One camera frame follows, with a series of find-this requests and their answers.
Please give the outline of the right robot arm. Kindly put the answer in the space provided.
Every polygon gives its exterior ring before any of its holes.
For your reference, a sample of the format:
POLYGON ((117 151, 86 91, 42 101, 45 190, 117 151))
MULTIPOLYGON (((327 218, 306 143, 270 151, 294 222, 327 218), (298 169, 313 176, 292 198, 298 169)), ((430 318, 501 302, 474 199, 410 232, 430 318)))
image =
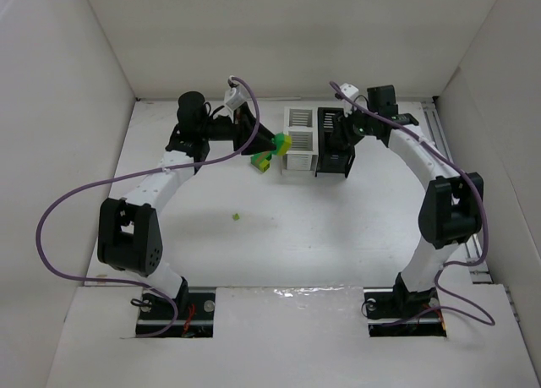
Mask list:
POLYGON ((425 136, 418 120, 401 113, 391 85, 368 90, 366 104, 358 104, 357 87, 332 83, 342 111, 333 119, 331 138, 353 147, 374 137, 399 156, 422 185, 425 195, 418 213, 420 239, 407 266, 389 292, 366 292, 363 309, 371 320, 405 323, 434 310, 439 279, 450 257, 486 221, 483 179, 465 173, 443 156, 425 136))

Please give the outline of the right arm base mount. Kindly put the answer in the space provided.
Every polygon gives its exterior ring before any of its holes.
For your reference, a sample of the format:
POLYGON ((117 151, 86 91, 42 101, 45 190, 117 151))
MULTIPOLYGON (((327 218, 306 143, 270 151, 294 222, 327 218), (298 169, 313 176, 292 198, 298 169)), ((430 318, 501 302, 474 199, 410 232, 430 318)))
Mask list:
POLYGON ((440 311, 423 314, 412 319, 430 307, 439 304, 434 288, 413 296, 400 298, 399 292, 391 287, 364 288, 362 313, 368 319, 369 336, 376 337, 446 337, 445 325, 440 311))

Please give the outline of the black slotted container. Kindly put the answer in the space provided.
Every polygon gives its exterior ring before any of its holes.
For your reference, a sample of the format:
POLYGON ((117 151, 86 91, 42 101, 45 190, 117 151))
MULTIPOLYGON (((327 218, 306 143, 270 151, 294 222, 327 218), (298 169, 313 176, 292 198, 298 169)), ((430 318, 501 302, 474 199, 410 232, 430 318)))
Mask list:
POLYGON ((341 174, 344 178, 349 176, 355 158, 354 147, 348 150, 338 150, 330 146, 329 138, 333 129, 333 116, 343 112, 341 108, 319 107, 317 109, 318 119, 318 160, 315 168, 315 176, 319 174, 341 174), (331 164, 329 156, 333 154, 344 155, 341 164, 331 164))

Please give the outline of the lime square lego brick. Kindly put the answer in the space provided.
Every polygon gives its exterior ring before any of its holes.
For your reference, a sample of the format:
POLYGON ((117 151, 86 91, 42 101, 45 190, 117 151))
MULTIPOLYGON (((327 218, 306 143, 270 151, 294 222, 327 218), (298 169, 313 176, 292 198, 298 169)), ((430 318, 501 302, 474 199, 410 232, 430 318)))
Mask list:
POLYGON ((271 164, 269 161, 264 160, 258 165, 258 169, 260 172, 264 173, 270 168, 271 164))

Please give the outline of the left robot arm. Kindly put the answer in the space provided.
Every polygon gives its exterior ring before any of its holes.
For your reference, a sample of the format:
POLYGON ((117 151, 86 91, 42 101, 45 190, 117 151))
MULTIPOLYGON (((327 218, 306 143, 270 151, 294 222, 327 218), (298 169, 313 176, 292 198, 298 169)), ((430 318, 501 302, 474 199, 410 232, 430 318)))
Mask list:
POLYGON ((273 151, 272 132, 256 119, 248 98, 238 86, 225 93, 226 115, 214 114, 197 91, 178 99, 177 119, 156 173, 120 199, 108 198, 99 215, 97 258, 117 271, 132 273, 139 281, 163 292, 184 311, 188 283, 162 258, 159 215, 180 186, 207 160, 210 142, 230 141, 233 149, 250 156, 273 151))

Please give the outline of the white slotted container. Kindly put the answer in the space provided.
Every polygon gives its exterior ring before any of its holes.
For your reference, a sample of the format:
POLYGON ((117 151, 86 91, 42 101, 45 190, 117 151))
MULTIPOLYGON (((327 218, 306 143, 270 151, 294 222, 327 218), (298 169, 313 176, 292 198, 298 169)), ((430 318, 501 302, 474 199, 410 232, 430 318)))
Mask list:
POLYGON ((285 107, 283 133, 291 137, 292 145, 281 157, 281 172, 315 175, 319 157, 317 109, 285 107))

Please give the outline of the green rounded lego brick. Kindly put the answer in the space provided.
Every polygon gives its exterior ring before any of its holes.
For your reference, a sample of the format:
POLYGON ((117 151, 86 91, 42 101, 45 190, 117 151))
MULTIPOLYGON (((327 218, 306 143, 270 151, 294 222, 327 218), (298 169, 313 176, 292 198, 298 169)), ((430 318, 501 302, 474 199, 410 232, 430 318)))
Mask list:
POLYGON ((277 151, 279 150, 280 148, 280 143, 279 143, 279 139, 281 137, 281 135, 284 134, 284 133, 279 133, 279 134, 276 134, 275 137, 272 139, 273 141, 273 144, 276 146, 276 149, 273 151, 273 154, 277 156, 277 151))

